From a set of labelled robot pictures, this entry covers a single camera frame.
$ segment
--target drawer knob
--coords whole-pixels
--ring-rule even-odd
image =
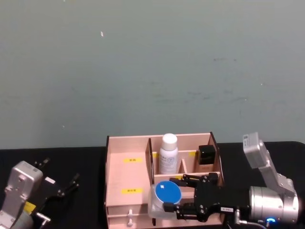
[[[128,226],[128,227],[132,227],[132,226],[133,226],[132,219],[129,219],[129,222],[127,223],[127,226]]]
[[[133,214],[132,214],[132,209],[129,209],[129,212],[128,212],[127,216],[128,216],[128,217],[132,217],[132,216],[133,216]]]

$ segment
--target wooden organizer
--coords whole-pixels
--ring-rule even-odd
[[[222,224],[223,217],[213,214],[206,223],[196,220],[152,220],[148,216],[148,193],[151,184],[183,174],[219,174],[219,185],[223,183],[221,161],[214,136],[211,133],[181,134],[178,137],[177,174],[160,175],[159,150],[162,135],[108,137],[106,166],[106,200],[104,202],[109,229],[151,229],[190,227]],[[196,166],[198,146],[213,145],[216,150],[214,164],[203,168]],[[192,202],[194,189],[181,187],[183,202]]]

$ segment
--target black table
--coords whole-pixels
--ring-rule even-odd
[[[305,190],[303,178],[305,145],[298,142],[267,142],[265,145],[277,172],[291,178],[298,193],[303,192]],[[218,146],[227,186],[235,188],[264,186],[259,171],[252,170],[248,165],[241,143],[225,143]],[[46,175],[59,184],[66,185],[76,172],[81,175],[80,188],[75,194],[71,208],[65,217],[46,228],[105,229],[106,221],[102,207],[105,147],[0,150],[0,190],[4,190],[10,170],[18,162],[25,160],[34,163],[46,157],[51,159]],[[1,193],[2,206],[4,192]]]

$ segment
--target yellow tag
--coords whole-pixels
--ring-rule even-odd
[[[196,156],[196,151],[189,152],[189,156]]]
[[[28,214],[32,213],[34,211],[34,209],[36,208],[35,205],[33,205],[32,203],[30,202],[25,202],[25,205],[24,205],[24,211],[27,212]]]
[[[153,157],[153,158],[158,157],[158,153],[157,153],[157,152],[153,152],[153,153],[152,153],[152,157]]]
[[[142,162],[142,158],[138,157],[138,158],[126,158],[124,159],[125,163],[130,163],[130,162]]]
[[[122,194],[136,194],[136,193],[142,193],[142,188],[124,188],[122,189]]]

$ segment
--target white bottle cap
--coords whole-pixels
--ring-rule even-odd
[[[177,136],[173,134],[164,134],[161,148],[166,151],[173,151],[177,148]]]

